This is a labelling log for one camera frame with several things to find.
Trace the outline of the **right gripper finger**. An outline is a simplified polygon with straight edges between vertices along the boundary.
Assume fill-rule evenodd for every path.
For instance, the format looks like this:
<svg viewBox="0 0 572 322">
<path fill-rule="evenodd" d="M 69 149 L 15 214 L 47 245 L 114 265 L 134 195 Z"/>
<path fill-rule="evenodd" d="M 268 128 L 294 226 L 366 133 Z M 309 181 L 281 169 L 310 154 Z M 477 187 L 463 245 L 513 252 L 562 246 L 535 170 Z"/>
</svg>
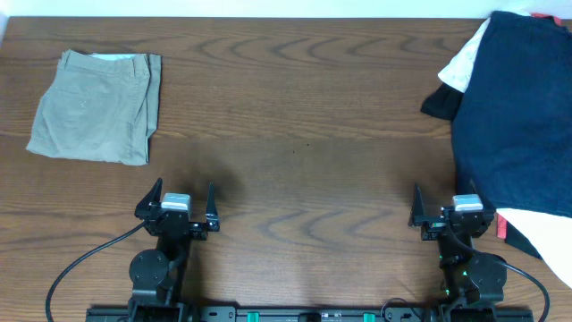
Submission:
<svg viewBox="0 0 572 322">
<path fill-rule="evenodd" d="M 468 182 L 468 184 L 469 184 L 469 187 L 470 187 L 471 191 L 479 197 L 479 199 L 480 199 L 480 201 L 481 201 L 481 203 L 482 203 L 482 205 L 483 205 L 484 212 L 495 214 L 495 213 L 496 213 L 496 207 L 491 203 L 491 201 L 489 201 L 489 200 L 484 196 L 484 194 L 483 194 L 482 191 L 477 187 L 477 185 L 475 184 L 475 182 L 474 182 L 472 179 L 470 179 L 469 182 Z"/>
<path fill-rule="evenodd" d="M 408 219 L 408 226 L 420 226 L 425 220 L 424 202 L 420 187 L 414 185 L 413 202 Z"/>
</svg>

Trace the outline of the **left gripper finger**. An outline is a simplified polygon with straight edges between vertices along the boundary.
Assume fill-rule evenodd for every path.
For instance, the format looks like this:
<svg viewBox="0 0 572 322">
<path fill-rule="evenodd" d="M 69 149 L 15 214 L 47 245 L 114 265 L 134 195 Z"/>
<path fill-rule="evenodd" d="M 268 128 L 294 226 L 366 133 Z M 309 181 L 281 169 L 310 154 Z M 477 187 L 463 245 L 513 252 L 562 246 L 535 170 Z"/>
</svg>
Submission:
<svg viewBox="0 0 572 322">
<path fill-rule="evenodd" d="M 161 208 L 160 197 L 162 191 L 163 179 L 158 178 L 146 194 L 146 196 L 135 207 L 134 215 L 138 219 L 153 219 L 156 217 Z"/>
<path fill-rule="evenodd" d="M 209 232 L 220 231 L 220 219 L 215 205 L 215 187 L 212 182 L 209 183 L 206 199 L 206 225 Z"/>
</svg>

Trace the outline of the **navy blue shorts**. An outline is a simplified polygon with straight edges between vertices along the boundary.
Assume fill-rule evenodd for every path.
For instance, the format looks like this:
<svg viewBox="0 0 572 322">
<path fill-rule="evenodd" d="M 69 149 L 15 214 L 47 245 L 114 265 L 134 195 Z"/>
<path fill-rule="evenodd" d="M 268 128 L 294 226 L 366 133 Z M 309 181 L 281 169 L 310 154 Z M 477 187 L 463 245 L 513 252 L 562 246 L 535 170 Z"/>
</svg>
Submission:
<svg viewBox="0 0 572 322">
<path fill-rule="evenodd" d="M 496 208 L 571 215 L 571 33 L 497 11 L 452 122 L 458 179 Z"/>
</svg>

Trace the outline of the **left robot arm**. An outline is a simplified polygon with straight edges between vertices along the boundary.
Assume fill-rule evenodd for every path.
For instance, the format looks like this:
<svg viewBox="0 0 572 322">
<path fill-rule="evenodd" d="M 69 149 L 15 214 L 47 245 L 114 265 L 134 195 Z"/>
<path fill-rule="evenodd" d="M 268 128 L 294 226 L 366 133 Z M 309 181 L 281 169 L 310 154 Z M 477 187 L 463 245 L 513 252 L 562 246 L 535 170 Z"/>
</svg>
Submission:
<svg viewBox="0 0 572 322">
<path fill-rule="evenodd" d="M 204 241 L 220 230 L 215 206 L 215 187 L 206 198 L 206 220 L 192 222 L 191 196 L 161 194 L 163 180 L 138 203 L 134 215 L 142 227 L 157 238 L 153 249 L 143 250 L 130 263 L 133 283 L 128 302 L 129 321 L 197 321 L 198 310 L 182 299 L 182 286 L 189 261 L 190 244 Z"/>
</svg>

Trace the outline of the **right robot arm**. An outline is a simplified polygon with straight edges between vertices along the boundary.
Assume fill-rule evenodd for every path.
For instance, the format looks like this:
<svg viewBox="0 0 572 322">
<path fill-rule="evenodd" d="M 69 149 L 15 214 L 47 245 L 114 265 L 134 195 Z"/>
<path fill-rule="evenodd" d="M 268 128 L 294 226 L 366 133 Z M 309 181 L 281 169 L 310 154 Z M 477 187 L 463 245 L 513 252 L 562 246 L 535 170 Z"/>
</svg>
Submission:
<svg viewBox="0 0 572 322">
<path fill-rule="evenodd" d="M 439 249 L 442 288 L 447 298 L 425 309 L 421 321 L 494 321 L 494 305 L 504 299 L 507 269 L 498 258 L 479 252 L 473 239 L 483 235 L 494 210 L 476 194 L 456 195 L 439 215 L 425 212 L 421 190 L 414 186 L 408 226 L 418 227 L 423 241 L 435 241 Z"/>
</svg>

